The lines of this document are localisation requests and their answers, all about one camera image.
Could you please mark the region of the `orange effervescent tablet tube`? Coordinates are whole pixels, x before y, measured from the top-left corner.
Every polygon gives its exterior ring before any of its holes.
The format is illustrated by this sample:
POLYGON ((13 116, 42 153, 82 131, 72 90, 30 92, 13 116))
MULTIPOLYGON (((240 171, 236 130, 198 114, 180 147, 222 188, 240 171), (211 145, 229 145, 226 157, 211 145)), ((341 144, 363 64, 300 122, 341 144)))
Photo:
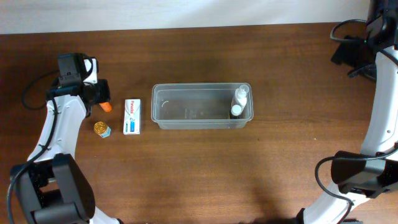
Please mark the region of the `orange effervescent tablet tube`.
POLYGON ((112 106, 109 102, 100 103, 99 105, 107 113, 109 113, 112 110, 112 106))

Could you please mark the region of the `gold lid small jar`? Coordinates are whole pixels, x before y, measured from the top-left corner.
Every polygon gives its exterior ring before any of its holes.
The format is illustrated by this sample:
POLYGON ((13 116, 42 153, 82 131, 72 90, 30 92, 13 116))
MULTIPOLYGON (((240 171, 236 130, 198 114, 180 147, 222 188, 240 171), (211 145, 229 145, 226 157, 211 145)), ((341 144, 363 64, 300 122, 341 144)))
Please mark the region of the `gold lid small jar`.
POLYGON ((102 121, 95 123, 93 129, 94 132, 101 138, 106 138, 111 134, 111 128, 102 121))

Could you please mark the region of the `dark bottle white cap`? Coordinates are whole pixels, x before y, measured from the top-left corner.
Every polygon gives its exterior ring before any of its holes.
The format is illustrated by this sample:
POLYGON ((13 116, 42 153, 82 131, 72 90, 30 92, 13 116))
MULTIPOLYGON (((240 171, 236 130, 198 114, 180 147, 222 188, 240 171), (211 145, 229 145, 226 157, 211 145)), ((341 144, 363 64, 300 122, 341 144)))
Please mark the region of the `dark bottle white cap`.
POLYGON ((233 105, 231 107, 231 110, 229 111, 229 118, 230 119, 239 119, 242 112, 243 112, 243 110, 240 105, 233 105))

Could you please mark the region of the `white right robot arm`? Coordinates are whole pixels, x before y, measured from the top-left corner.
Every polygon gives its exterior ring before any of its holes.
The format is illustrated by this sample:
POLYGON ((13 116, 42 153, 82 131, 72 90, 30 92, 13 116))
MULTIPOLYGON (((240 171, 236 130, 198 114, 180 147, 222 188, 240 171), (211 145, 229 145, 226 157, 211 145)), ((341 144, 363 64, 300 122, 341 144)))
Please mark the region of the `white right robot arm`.
POLYGON ((376 82, 368 131, 359 153, 338 151, 315 166, 322 195, 291 223, 344 223, 358 205, 397 190, 397 1, 371 1, 366 37, 330 39, 340 43, 335 64, 353 68, 349 77, 376 82))

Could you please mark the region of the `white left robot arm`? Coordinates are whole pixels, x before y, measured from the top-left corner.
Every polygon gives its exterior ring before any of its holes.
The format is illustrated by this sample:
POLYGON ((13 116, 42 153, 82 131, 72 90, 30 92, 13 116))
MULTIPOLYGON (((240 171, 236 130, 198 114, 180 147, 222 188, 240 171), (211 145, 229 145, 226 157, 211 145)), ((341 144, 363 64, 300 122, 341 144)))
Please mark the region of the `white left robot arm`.
POLYGON ((121 223, 102 212, 75 161, 78 133, 92 107, 110 101, 107 80, 99 79, 98 61, 83 53, 57 57, 59 76, 46 91, 46 120, 36 147, 10 171, 7 214, 14 222, 16 195, 28 223, 121 223))

